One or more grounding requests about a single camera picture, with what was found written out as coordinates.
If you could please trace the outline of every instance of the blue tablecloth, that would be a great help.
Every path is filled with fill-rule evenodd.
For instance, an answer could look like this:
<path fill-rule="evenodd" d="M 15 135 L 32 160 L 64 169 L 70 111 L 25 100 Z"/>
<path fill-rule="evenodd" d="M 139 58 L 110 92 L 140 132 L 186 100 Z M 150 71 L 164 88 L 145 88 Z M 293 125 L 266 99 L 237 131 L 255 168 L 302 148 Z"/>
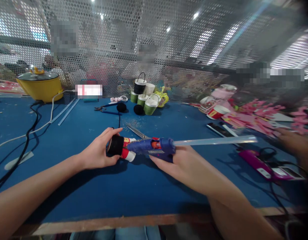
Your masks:
<path fill-rule="evenodd" d="M 35 114 L 29 109 L 33 102 L 30 98 L 0 98 L 0 143 L 26 133 L 35 120 Z M 117 128 L 117 115 L 94 111 L 94 107 L 107 103 L 109 99 L 90 103 L 80 100 L 61 126 L 57 124 L 62 117 L 37 135 L 32 135 L 28 151 L 31 150 L 34 156 L 16 169 L 0 191 L 81 152 L 107 127 Z M 134 105 L 128 101 L 129 112 L 121 116 L 122 136 L 138 139 L 126 127 L 126 124 L 131 124 L 149 137 L 170 137 L 176 141 L 219 137 L 206 127 L 212 120 L 197 108 L 169 102 L 152 116 L 138 116 L 133 111 Z M 64 107 L 64 101 L 56 102 L 54 116 Z M 116 106 L 107 110 L 116 111 Z M 41 118 L 36 129 L 49 120 L 51 104 L 41 106 L 38 111 Z M 257 136 L 259 142 L 251 144 L 250 148 L 257 150 L 271 146 L 261 134 Z M 0 148 L 0 177 L 6 173 L 5 164 L 20 155 L 24 143 L 25 138 L 17 139 Z M 238 156 L 235 146 L 194 146 L 194 149 L 241 189 L 253 206 L 278 206 L 269 191 L 269 183 Z M 275 149 L 278 160 L 295 161 L 291 155 Z M 294 182 L 288 184 L 288 196 L 275 186 L 277 194 L 283 196 L 282 203 L 285 206 L 302 205 L 304 201 L 297 192 L 299 188 L 294 186 Z M 160 171 L 148 157 L 138 155 L 132 163 L 120 160 L 112 167 L 77 174 L 55 191 L 27 222 L 208 211 L 205 196 Z"/>

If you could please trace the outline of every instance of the black pompom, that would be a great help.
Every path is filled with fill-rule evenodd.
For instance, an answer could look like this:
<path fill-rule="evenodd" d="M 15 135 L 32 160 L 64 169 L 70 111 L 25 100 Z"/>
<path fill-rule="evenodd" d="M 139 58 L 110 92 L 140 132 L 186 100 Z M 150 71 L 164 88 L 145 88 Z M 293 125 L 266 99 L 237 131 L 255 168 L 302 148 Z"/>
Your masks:
<path fill-rule="evenodd" d="M 144 108 L 142 105 L 135 105 L 134 107 L 134 112 L 137 114 L 137 115 L 142 115 L 143 112 L 144 112 Z"/>
<path fill-rule="evenodd" d="M 126 110 L 126 105 L 124 103 L 119 103 L 119 104 L 117 104 L 116 108 L 117 108 L 117 111 L 123 112 L 123 111 Z"/>

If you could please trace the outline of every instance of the red paper cup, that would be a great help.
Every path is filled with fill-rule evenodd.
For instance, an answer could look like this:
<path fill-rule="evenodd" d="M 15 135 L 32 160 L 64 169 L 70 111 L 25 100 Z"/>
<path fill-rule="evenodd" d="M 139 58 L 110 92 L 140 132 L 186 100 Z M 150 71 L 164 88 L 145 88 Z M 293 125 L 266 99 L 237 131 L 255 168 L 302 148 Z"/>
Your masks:
<path fill-rule="evenodd" d="M 206 116 L 208 116 L 210 119 L 216 120 L 227 113 L 230 113 L 230 110 L 228 108 L 225 108 L 221 105 L 216 105 L 212 108 L 212 110 L 209 111 Z"/>

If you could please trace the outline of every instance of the perforated metal mesh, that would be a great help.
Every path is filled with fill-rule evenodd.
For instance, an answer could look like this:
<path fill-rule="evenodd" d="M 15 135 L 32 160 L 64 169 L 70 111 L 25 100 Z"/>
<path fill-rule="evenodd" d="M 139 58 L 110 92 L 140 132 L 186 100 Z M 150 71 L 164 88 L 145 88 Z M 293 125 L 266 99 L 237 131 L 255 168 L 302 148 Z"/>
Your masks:
<path fill-rule="evenodd" d="M 287 40 L 308 27 L 294 10 L 270 2 L 0 0 L 0 78 L 13 81 L 26 63 L 59 73 L 64 88 L 96 79 L 105 96 L 120 96 L 145 72 L 170 98 L 199 99 L 237 63 L 274 60 L 284 68 L 308 57 L 285 59 L 294 48 Z M 60 21 L 78 24 L 77 52 L 51 52 L 51 42 L 60 51 L 52 31 Z"/>

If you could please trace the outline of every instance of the paper cup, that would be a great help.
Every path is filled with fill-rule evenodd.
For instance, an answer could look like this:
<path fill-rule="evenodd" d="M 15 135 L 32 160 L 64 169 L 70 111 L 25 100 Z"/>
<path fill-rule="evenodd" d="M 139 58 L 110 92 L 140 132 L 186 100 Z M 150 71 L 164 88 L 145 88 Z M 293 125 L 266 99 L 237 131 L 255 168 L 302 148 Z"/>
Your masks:
<path fill-rule="evenodd" d="M 146 83 L 145 91 L 147 95 L 151 95 L 154 92 L 155 85 L 151 83 Z"/>
<path fill-rule="evenodd" d="M 138 94 L 135 94 L 133 91 L 131 92 L 131 102 L 137 103 Z"/>
<path fill-rule="evenodd" d="M 158 106 L 158 101 L 151 99 L 153 94 L 145 101 L 144 112 L 146 115 L 152 115 Z"/>
<path fill-rule="evenodd" d="M 145 105 L 145 101 L 148 99 L 148 95 L 146 94 L 140 94 L 138 95 L 138 100 L 137 100 L 137 104 L 141 105 L 142 107 L 144 107 Z"/>
<path fill-rule="evenodd" d="M 145 87 L 146 87 L 146 80 L 144 79 L 135 79 L 134 82 L 134 93 L 136 94 L 143 94 Z"/>
<path fill-rule="evenodd" d="M 228 108 L 225 108 L 221 105 L 216 105 L 208 112 L 206 116 L 208 116 L 210 119 L 216 120 L 227 113 L 230 113 Z"/>
<path fill-rule="evenodd" d="M 152 94 L 151 96 L 150 96 L 150 99 L 153 99 L 153 100 L 158 100 L 158 102 L 160 101 L 160 95 L 158 95 L 158 94 L 156 94 L 156 93 L 154 93 L 154 94 Z"/>

